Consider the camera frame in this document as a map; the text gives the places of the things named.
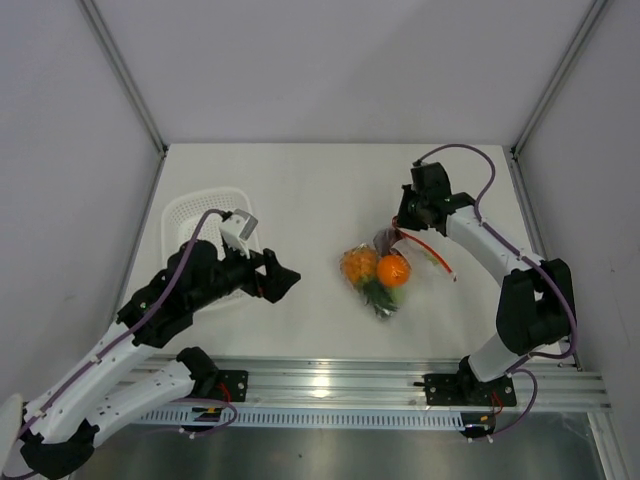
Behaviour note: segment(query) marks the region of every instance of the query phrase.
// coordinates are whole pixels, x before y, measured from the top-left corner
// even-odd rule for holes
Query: metal rail
[[[618,442],[613,413],[589,413],[589,423],[600,454],[600,462],[607,480],[628,480],[631,477],[630,468],[623,455],[623,448]]]
[[[149,212],[151,211],[151,205],[153,204],[153,197],[156,194],[156,190],[158,188],[158,184],[160,183],[160,175],[162,174],[162,169],[164,168],[164,160],[166,158],[166,154],[162,154],[160,156],[160,161],[158,163],[157,168],[154,171],[153,178],[150,181],[149,190],[142,197],[144,199],[144,210],[142,211],[142,215],[140,216],[140,220],[135,224],[135,238],[133,241],[133,245],[131,246],[131,250],[129,251],[129,256],[127,257],[125,263],[125,271],[120,279],[120,284],[118,286],[116,298],[111,305],[111,309],[109,310],[109,316],[107,318],[107,323],[105,324],[105,331],[108,326],[111,324],[113,319],[116,316],[118,310],[122,306],[124,295],[127,291],[127,285],[129,284],[129,278],[131,278],[131,272],[133,271],[133,266],[135,264],[136,255],[138,254],[138,249],[140,248],[140,242],[142,241],[142,234],[144,233],[144,226],[147,223],[147,218],[149,217]]]
[[[349,430],[464,430],[462,415],[447,411],[324,410],[239,406],[234,427],[331,428]],[[193,406],[167,405],[137,421],[142,425],[215,426],[232,419],[224,410],[217,421],[199,420]]]
[[[138,119],[142,123],[149,140],[153,143],[160,155],[164,155],[167,150],[166,144],[162,140],[160,131],[149,112],[149,108],[145,103],[138,86],[131,76],[131,72],[127,67],[127,64],[116,45],[113,35],[109,31],[109,27],[104,21],[100,9],[96,5],[94,0],[76,0],[78,7],[82,11],[89,28],[93,32],[98,45],[102,49],[113,74],[118,80],[122,91],[129,100],[131,107],[138,116]]]
[[[589,6],[589,9],[576,30],[576,33],[571,39],[571,42],[567,46],[567,49],[564,51],[560,62],[553,72],[551,79],[545,86],[545,89],[531,112],[527,123],[516,140],[515,146],[513,147],[513,156],[516,160],[520,157],[522,149],[527,144],[535,128],[545,116],[549,107],[553,103],[553,100],[564,86],[567,78],[573,70],[573,67],[575,67],[578,58],[580,58],[580,55],[591,39],[596,27],[604,17],[606,9],[610,3],[611,0],[594,0]]]
[[[124,384],[163,368],[169,356],[147,360],[133,370]],[[432,407],[414,382],[425,373],[454,373],[457,362],[358,361],[322,359],[214,358],[220,369],[247,370],[249,385],[245,407],[331,410],[486,411],[481,407]],[[555,363],[530,362],[538,378],[536,412],[608,412],[611,409],[598,373],[559,368]],[[523,410],[532,393],[527,377],[513,377],[518,406]]]

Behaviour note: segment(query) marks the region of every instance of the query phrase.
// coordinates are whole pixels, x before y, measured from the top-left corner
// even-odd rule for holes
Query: robotic arm
[[[196,240],[197,228],[192,240],[168,259],[167,268],[133,294],[78,366],[25,405],[20,451],[35,472],[50,479],[65,477],[146,412],[187,396],[216,398],[218,369],[197,347],[183,350],[156,374],[110,392],[131,369],[189,328],[201,308],[237,289],[276,303],[300,280],[300,274],[278,263],[273,251],[260,254],[246,246],[257,224],[253,216],[241,210],[216,213],[223,217],[224,259],[213,244]],[[265,274],[256,271],[262,266]]]
[[[575,312],[569,267],[562,260],[547,262],[528,249],[515,248],[514,242],[481,217],[475,199],[467,193],[451,193],[440,163],[416,162],[411,176],[413,183],[403,186],[397,226],[435,228],[469,251],[501,287],[497,333],[460,362],[455,376],[425,375],[421,385],[428,387],[430,405],[491,406],[491,393],[505,391],[503,385],[510,382],[506,374],[514,365],[571,332],[560,298],[539,272],[541,269],[550,277]],[[447,384],[446,389],[440,388],[442,383]],[[516,402],[513,394],[503,394],[501,400],[507,406]]]

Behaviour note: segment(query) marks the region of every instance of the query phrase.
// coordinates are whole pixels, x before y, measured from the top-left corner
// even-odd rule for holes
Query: gray wall
[[[98,0],[169,143],[510,144],[590,0]]]
[[[525,149],[522,167],[550,250],[573,270],[581,358],[603,372],[636,453],[639,136],[640,3],[617,0]]]
[[[107,323],[157,165],[75,2],[0,3],[0,399]]]

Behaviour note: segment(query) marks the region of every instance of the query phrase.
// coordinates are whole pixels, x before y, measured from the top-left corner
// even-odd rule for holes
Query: purple cable
[[[491,225],[489,225],[487,222],[482,220],[482,215],[480,214],[480,201],[485,196],[487,191],[489,191],[489,188],[491,188],[491,185],[493,185],[493,182],[494,182],[494,180],[496,178],[496,165],[495,165],[495,163],[493,163],[493,160],[491,160],[491,157],[489,157],[482,150],[480,150],[480,149],[478,149],[476,147],[473,147],[471,145],[466,145],[464,143],[450,143],[450,144],[447,144],[447,145],[442,145],[442,146],[440,146],[438,148],[434,148],[430,152],[427,152],[425,155],[423,155],[418,160],[416,160],[414,162],[414,165],[420,165],[425,158],[428,158],[428,157],[430,157],[431,155],[433,155],[435,153],[438,153],[438,152],[440,152],[442,150],[446,150],[446,149],[449,149],[449,148],[462,148],[462,149],[465,149],[465,150],[470,150],[470,151],[480,155],[489,164],[489,167],[491,168],[491,177],[489,178],[489,181],[484,186],[484,188],[478,194],[478,198],[477,198],[476,203],[475,203],[475,205],[473,207],[473,211],[474,211],[474,213],[476,215],[476,218],[480,222],[480,225],[482,225],[482,227],[487,232],[489,232],[496,240],[498,240],[498,242],[500,242],[500,244],[502,244],[502,246],[504,246],[507,250],[509,250],[514,255],[520,257],[524,263],[526,263],[531,268],[533,268],[544,279],[544,281],[547,283],[547,285],[549,285],[549,288],[551,288],[551,291],[554,293],[554,295],[560,301],[560,304],[562,305],[562,308],[564,309],[564,311],[565,311],[565,313],[567,315],[567,318],[569,319],[569,325],[570,325],[570,330],[571,330],[571,342],[569,344],[569,349],[566,352],[561,353],[561,354],[544,353],[544,352],[533,352],[533,353],[529,354],[529,356],[525,356],[525,357],[521,358],[520,360],[518,360],[507,371],[510,372],[510,373],[513,373],[515,371],[514,369],[517,369],[518,367],[520,367],[521,365],[526,363],[527,360],[529,360],[529,357],[552,358],[554,360],[562,360],[562,359],[570,357],[571,355],[573,355],[576,352],[576,348],[578,346],[578,326],[577,326],[577,322],[576,322],[576,317],[573,314],[573,310],[571,309],[571,306],[569,305],[569,302],[567,301],[565,296],[562,294],[562,292],[560,291],[560,289],[558,288],[556,283],[553,281],[553,279],[537,263],[535,263],[533,260],[531,260],[527,256],[524,256],[524,255],[520,256],[520,250],[516,246],[512,245],[506,238],[504,238],[502,235],[500,235],[500,233],[498,233],[498,231],[496,231]]]
[[[20,475],[19,477],[7,477],[4,473],[2,474],[2,480],[27,480],[27,478],[33,478],[37,475],[36,472],[25,473],[24,475]]]
[[[189,242],[187,243],[187,246],[186,246],[186,248],[185,248],[185,250],[184,250],[184,252],[182,254],[182,257],[180,258],[180,262],[178,263],[178,267],[176,268],[175,273],[171,277],[171,280],[169,280],[169,283],[165,287],[165,289],[162,292],[162,294],[158,297],[158,300],[156,300],[156,302],[151,306],[151,308],[149,310],[147,310],[147,312],[144,314],[144,316],[133,327],[131,327],[129,330],[124,332],[122,335],[117,337],[115,340],[113,340],[111,343],[109,343],[106,347],[104,347],[102,350],[100,350],[100,352],[98,352],[96,357],[98,357],[99,360],[102,360],[107,355],[107,353],[109,353],[111,350],[113,350],[116,345],[118,345],[119,343],[124,341],[126,338],[128,338],[129,335],[131,335],[131,334],[137,332],[138,330],[140,330],[140,328],[142,328],[149,320],[151,320],[151,318],[160,309],[160,307],[162,306],[163,302],[167,299],[167,297],[169,296],[169,294],[171,293],[173,288],[176,286],[176,283],[178,283],[178,279],[180,278],[180,275],[182,274],[182,272],[184,270],[184,267],[187,264],[187,260],[189,259],[189,255],[191,255],[191,251],[193,250],[193,246],[195,245],[196,240],[198,239],[198,234],[200,233],[200,230],[202,230],[202,227],[204,226],[204,223],[207,220],[207,218],[209,217],[209,215],[211,215],[213,213],[215,213],[217,215],[220,215],[223,218],[226,215],[226,212],[223,212],[222,210],[218,210],[216,208],[212,208],[210,210],[207,210],[206,212],[204,212],[202,214],[202,217],[198,221],[198,224],[196,225],[196,228],[193,231],[193,235],[191,235],[191,238],[189,239]],[[60,396],[64,392],[66,392],[69,389],[69,387],[71,387],[71,385],[73,385],[93,365],[95,365],[93,362],[87,362],[80,369],[78,369],[78,371],[76,371],[71,377],[69,377],[69,379],[66,382],[64,382],[62,384],[62,386],[58,390],[56,390],[56,392],[53,395],[51,395],[49,400],[47,400],[42,405],[42,407],[40,407],[40,411],[43,412],[43,413],[46,412],[51,407],[51,405],[53,405],[53,403],[58,398],[60,398]],[[20,432],[18,432],[18,438],[20,438],[27,430],[29,430],[33,426],[33,424],[38,421],[38,418],[39,417],[35,417],[35,416],[31,417],[24,424],[24,426],[20,429]]]
[[[509,431],[513,427],[515,427],[518,423],[520,423],[522,421],[522,419],[524,417],[526,417],[529,414],[529,412],[533,408],[533,404],[536,403],[536,397],[538,396],[538,380],[536,380],[536,376],[533,373],[531,373],[529,370],[527,370],[526,368],[516,368],[515,370],[512,370],[511,373],[512,374],[524,373],[526,375],[529,375],[529,378],[531,378],[531,382],[533,383],[533,393],[531,394],[531,400],[529,400],[529,403],[527,404],[527,408],[524,409],[524,412],[522,412],[520,414],[520,416],[516,419],[515,422],[507,425],[502,430],[498,430],[497,432],[493,432],[491,434],[492,437],[496,437],[498,435],[502,435],[503,433],[506,433],[507,431]]]

